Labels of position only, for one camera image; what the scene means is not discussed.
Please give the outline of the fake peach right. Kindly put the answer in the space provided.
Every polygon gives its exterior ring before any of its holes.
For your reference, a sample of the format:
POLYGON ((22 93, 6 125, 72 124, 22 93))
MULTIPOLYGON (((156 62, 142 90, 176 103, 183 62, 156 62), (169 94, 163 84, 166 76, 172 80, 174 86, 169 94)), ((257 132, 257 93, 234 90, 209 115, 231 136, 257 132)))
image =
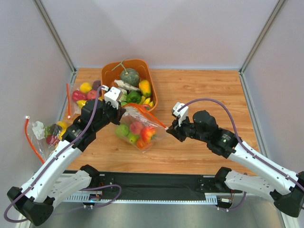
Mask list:
POLYGON ((148 111, 151 110, 151 106, 149 104, 142 104, 141 107, 148 111))

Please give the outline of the fake yellow banana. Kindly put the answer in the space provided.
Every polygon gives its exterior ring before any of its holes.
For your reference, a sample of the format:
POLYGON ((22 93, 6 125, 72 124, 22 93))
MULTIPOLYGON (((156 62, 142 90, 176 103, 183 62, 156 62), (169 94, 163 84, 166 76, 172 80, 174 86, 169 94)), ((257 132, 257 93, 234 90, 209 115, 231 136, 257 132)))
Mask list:
POLYGON ((76 104, 78 105, 79 108, 82 108, 86 105, 87 100, 78 100, 76 101, 76 104))

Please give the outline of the green fake apple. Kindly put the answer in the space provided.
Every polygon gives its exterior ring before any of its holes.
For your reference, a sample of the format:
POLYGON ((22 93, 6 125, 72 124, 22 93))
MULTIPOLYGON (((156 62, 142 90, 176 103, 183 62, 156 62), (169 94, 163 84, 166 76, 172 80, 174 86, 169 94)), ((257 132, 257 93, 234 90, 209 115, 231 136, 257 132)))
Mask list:
POLYGON ((133 134, 132 132, 129 132, 129 134, 127 135, 127 138, 128 138, 129 143, 135 144, 140 137, 137 134, 133 134))
POLYGON ((115 134, 118 137, 126 137, 129 134, 129 132, 130 132, 129 126, 127 126, 125 124, 120 124, 115 129, 115 134))

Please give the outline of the purple fake fruit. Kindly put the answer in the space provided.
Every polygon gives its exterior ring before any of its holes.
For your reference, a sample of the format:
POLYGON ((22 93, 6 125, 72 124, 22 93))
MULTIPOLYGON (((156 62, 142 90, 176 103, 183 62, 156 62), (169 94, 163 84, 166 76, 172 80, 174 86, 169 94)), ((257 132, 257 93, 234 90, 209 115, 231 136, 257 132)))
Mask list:
POLYGON ((101 80, 96 80, 92 84, 92 89, 97 91, 100 86, 101 86, 101 80))

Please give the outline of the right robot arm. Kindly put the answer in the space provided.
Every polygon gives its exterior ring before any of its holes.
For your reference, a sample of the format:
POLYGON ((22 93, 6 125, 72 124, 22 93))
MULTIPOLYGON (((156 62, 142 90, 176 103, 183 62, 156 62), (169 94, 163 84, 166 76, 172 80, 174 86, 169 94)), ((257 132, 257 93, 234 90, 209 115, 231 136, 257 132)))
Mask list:
POLYGON ((304 205, 304 174, 278 165, 255 151, 233 132, 220 128, 207 111, 198 111, 190 121, 187 111, 173 111, 176 118, 167 129, 180 142, 191 138, 206 143, 214 154, 237 162, 256 175, 245 176, 228 168, 218 171, 218 180, 231 190, 241 190, 272 202, 284 214, 297 218, 304 205))

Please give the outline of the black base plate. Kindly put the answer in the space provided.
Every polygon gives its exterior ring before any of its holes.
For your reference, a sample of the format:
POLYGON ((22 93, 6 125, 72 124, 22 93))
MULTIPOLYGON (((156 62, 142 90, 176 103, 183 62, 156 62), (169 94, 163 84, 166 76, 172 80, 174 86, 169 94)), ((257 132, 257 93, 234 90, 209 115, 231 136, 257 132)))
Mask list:
POLYGON ((199 201, 205 200, 206 194, 233 194, 240 190, 231 190, 217 183, 214 176, 194 174, 155 174, 155 173, 123 173, 101 172, 94 180, 93 187, 103 187, 101 199, 111 200, 121 186, 119 200, 136 201, 199 201))

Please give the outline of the orange plastic basket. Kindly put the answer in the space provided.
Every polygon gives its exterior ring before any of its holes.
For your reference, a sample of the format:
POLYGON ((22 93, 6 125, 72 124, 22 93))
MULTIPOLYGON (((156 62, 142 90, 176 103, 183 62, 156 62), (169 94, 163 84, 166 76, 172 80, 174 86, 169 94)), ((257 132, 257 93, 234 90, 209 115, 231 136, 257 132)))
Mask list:
POLYGON ((123 59, 106 64, 101 70, 101 83, 108 87, 116 86, 124 90, 137 91, 147 98, 153 112, 158 104, 153 80, 148 64, 142 59, 123 59))

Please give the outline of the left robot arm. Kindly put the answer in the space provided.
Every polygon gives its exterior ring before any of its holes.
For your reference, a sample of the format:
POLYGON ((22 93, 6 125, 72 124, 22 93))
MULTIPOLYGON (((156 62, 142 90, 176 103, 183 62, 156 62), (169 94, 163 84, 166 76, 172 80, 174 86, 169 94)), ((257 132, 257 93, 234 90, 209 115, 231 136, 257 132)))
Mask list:
POLYGON ((87 101, 81 114, 66 129, 57 148, 39 170, 20 188, 12 187, 8 191, 7 196, 11 201, 8 207, 14 207, 25 220, 40 226, 62 201, 75 192, 107 188, 107 185, 98 183, 99 171, 90 165, 82 166, 59 185, 56 181, 69 164, 96 139, 96 133, 109 123, 119 124, 124 112, 125 109, 118 101, 87 101))

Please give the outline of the yellow orange fake mango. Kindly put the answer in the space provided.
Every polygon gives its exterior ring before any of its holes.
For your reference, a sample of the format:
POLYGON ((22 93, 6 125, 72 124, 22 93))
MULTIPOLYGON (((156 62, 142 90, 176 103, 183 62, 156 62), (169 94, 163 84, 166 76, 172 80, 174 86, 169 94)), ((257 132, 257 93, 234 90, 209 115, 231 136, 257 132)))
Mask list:
POLYGON ((144 97, 150 97, 152 94, 152 87, 148 80, 140 81, 139 89, 144 97))

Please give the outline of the green fake bell pepper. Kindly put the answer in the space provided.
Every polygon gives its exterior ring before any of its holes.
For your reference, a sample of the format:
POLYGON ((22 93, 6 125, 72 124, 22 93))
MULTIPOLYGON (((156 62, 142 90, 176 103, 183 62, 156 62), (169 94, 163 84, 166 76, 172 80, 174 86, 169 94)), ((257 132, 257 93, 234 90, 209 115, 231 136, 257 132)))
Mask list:
POLYGON ((137 91, 131 91, 126 98, 127 103, 137 103, 139 104, 141 102, 141 95, 137 91))

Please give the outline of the green fake pumpkin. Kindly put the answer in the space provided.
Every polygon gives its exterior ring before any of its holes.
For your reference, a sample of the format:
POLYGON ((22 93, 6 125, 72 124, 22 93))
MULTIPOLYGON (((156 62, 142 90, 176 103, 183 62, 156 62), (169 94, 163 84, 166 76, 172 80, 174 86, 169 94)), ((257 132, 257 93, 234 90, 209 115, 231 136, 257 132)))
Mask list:
POLYGON ((140 75, 135 69, 126 68, 120 73, 120 79, 132 86, 138 86, 140 75))

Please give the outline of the clear zip bag orange seal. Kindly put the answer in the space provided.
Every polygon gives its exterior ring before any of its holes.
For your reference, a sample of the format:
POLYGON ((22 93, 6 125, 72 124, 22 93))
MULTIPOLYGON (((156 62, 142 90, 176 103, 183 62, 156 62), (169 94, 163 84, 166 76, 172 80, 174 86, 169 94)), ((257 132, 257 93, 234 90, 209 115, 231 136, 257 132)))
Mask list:
POLYGON ((142 106, 129 103, 114 133, 142 152, 151 149, 166 137, 167 127, 142 106))

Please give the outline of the small orange fake pumpkin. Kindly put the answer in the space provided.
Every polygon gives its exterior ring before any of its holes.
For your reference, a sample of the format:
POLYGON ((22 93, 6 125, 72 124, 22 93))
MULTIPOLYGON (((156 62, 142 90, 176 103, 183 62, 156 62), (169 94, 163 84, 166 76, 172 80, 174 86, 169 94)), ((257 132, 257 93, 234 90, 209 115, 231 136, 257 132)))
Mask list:
POLYGON ((136 141, 136 147, 140 150, 147 149, 149 147, 149 144, 144 142, 142 139, 138 139, 136 141))

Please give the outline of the small yellow bananas in basket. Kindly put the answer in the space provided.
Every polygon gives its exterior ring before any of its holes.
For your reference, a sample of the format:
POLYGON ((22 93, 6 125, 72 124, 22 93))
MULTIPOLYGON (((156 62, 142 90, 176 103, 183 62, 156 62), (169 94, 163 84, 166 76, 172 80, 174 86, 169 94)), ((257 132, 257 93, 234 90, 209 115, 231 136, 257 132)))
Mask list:
POLYGON ((153 108, 154 101, 150 97, 142 96, 139 105, 148 105, 150 108, 153 108))

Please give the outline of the yellow fake fruit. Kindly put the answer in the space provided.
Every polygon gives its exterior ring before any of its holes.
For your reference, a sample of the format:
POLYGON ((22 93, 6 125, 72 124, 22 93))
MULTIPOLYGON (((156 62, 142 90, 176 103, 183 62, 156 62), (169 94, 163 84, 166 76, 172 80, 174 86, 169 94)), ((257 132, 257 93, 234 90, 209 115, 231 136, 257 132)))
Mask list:
POLYGON ((58 121, 57 125, 59 125, 61 127, 60 133, 58 135, 59 139, 62 140, 62 137, 64 135, 64 133, 66 132, 67 128, 68 128, 68 124, 64 121, 58 121))

